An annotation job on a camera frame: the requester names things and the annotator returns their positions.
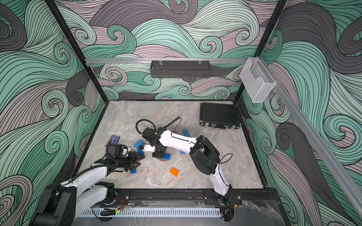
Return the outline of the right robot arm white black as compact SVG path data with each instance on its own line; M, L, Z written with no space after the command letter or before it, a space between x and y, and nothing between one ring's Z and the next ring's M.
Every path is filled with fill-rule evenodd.
M195 167L203 174L208 175L218 202L226 205L229 202L232 185L227 181L221 169L224 163L215 146L205 137L185 137L175 134L166 128L157 131L149 129L151 134L145 132L142 137L149 143L144 146L145 151L163 151L168 147L181 150L191 157Z

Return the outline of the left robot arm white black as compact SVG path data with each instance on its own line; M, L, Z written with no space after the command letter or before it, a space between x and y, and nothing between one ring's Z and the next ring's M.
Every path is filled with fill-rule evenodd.
M125 156L106 154L93 166L83 170L72 179L60 184L51 184L44 189L30 220L31 226L70 226L74 220L98 202L112 205L118 194L113 183L102 179L112 172L133 171L145 158L131 151Z

